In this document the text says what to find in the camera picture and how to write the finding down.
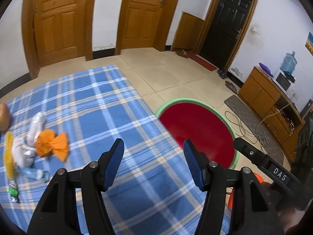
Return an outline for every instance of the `cable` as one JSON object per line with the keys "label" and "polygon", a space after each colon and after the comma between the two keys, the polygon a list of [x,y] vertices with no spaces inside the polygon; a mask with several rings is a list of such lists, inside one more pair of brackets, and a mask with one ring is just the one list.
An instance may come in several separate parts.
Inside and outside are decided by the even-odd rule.
{"label": "cable", "polygon": [[[244,128],[243,124],[242,124],[242,120],[239,119],[234,113],[229,112],[229,111],[225,111],[224,115],[225,115],[226,119],[227,119],[229,122],[231,122],[232,124],[235,124],[235,125],[239,126],[239,130],[240,130],[240,132],[241,132],[242,135],[238,135],[238,134],[236,133],[236,135],[237,135],[238,137],[241,137],[241,138],[246,139],[247,141],[249,141],[249,142],[252,143],[253,145],[255,145],[257,142],[259,142],[259,143],[260,143],[261,151],[262,151],[263,153],[266,152],[265,154],[268,154],[268,155],[269,155],[269,154],[272,154],[272,152],[270,152],[270,151],[267,150],[267,147],[268,147],[269,144],[270,144],[269,136],[268,136],[268,134],[267,134],[266,132],[264,132],[264,131],[259,132],[259,131],[258,131],[258,130],[259,130],[259,127],[260,127],[260,125],[264,122],[264,120],[265,120],[266,118],[275,116],[276,114],[280,113],[284,108],[288,107],[289,105],[290,105],[290,103],[288,103],[286,106],[282,107],[278,112],[266,116],[266,117],[258,124],[258,126],[256,126],[256,127],[255,127],[255,125],[254,125],[250,120],[248,120],[248,121],[255,127],[256,135],[254,135],[253,133],[251,133],[251,132],[249,132],[248,130],[246,130],[246,129]],[[233,116],[237,119],[237,123],[231,121],[231,120],[227,117],[227,115],[226,115],[227,113],[230,113],[231,115],[233,115]],[[256,142],[253,142],[251,139],[249,139],[249,138],[247,137],[247,133],[250,134],[250,135],[255,136],[255,137],[256,137]]]}

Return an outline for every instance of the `blue water bottle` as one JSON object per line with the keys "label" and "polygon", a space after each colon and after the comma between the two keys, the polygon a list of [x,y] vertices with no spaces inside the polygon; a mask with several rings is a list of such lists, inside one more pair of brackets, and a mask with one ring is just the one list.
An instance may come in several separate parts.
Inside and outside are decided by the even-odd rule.
{"label": "blue water bottle", "polygon": [[295,52],[292,51],[292,54],[287,53],[284,62],[281,65],[281,71],[288,71],[290,74],[292,74],[297,63],[298,62],[295,59]]}

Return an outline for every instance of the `white wall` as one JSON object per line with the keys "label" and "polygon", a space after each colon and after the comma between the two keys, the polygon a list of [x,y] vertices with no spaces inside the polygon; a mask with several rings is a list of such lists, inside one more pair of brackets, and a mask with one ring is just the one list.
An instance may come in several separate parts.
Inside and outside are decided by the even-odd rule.
{"label": "white wall", "polygon": [[22,42],[22,1],[12,0],[0,19],[0,89],[29,72]]}
{"label": "white wall", "polygon": [[[166,45],[172,45],[182,12],[205,19],[210,0],[178,0]],[[92,50],[115,48],[122,0],[95,0]]]}
{"label": "white wall", "polygon": [[[260,35],[252,31],[253,27],[259,28]],[[292,1],[258,0],[248,32],[230,69],[238,68],[242,77],[234,75],[243,82],[259,62],[275,73],[286,53],[294,50],[298,64],[293,75],[299,95],[295,104],[301,111],[313,95],[313,56],[305,48],[309,31],[313,32],[313,23]]]}
{"label": "white wall", "polygon": [[182,16],[182,12],[185,11],[198,18],[205,19],[207,10],[209,8],[211,0],[178,0],[177,7],[174,13],[173,21],[168,33],[166,45],[172,45],[175,37],[175,33]]}
{"label": "white wall", "polygon": [[92,51],[115,48],[122,0],[95,0]]}

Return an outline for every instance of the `screw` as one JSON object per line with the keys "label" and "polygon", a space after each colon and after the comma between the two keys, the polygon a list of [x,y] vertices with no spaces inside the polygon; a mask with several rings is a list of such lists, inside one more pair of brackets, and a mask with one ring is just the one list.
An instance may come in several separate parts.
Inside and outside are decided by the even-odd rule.
{"label": "screw", "polygon": [[59,175],[63,175],[65,173],[65,169],[61,168],[61,169],[58,169],[57,171],[57,174]]}
{"label": "screw", "polygon": [[98,162],[91,162],[90,164],[89,164],[89,167],[90,168],[96,168],[98,166]]}
{"label": "screw", "polygon": [[217,162],[215,162],[215,161],[210,161],[210,162],[209,162],[209,166],[212,167],[212,168],[217,167],[217,165],[218,165],[218,164],[217,164]]}
{"label": "screw", "polygon": [[243,167],[242,168],[242,171],[245,173],[245,174],[249,174],[251,172],[251,169],[249,169],[248,167]]}

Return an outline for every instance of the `wooden cabinet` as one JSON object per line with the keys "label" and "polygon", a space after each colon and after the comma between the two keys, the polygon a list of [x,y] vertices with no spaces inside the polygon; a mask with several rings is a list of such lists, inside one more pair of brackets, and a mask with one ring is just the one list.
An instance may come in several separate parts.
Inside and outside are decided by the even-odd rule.
{"label": "wooden cabinet", "polygon": [[280,113],[266,118],[264,122],[281,143],[286,155],[291,160],[294,160],[298,133],[304,125],[304,121],[288,97],[257,67],[254,67],[252,70],[240,89],[239,95],[250,104],[261,118],[278,112],[278,109],[274,106],[276,103],[279,103],[279,107],[289,104],[289,107],[284,111],[286,112],[287,110],[294,122],[296,128],[294,132],[291,131],[289,123]]}
{"label": "wooden cabinet", "polygon": [[251,104],[262,90],[262,87],[252,77],[249,77],[241,87],[239,94]]}
{"label": "wooden cabinet", "polygon": [[288,155],[294,152],[297,141],[298,141],[298,133],[294,132],[291,135],[291,137],[288,140],[286,140],[285,143],[283,144],[283,148]]}
{"label": "wooden cabinet", "polygon": [[251,107],[261,118],[264,118],[274,104],[275,101],[273,98],[264,89],[261,89],[255,100],[251,103]]}
{"label": "wooden cabinet", "polygon": [[266,113],[276,102],[270,96],[270,94],[252,77],[249,77],[246,80],[240,89],[239,94],[262,118],[265,117]]}
{"label": "wooden cabinet", "polygon": [[[266,116],[272,114],[274,114],[274,112],[270,110],[266,114]],[[289,138],[288,131],[286,130],[286,128],[276,115],[266,118],[264,122],[267,124],[267,126],[270,128],[270,130],[273,132],[273,134],[276,136],[276,138],[281,144],[283,144]]]}

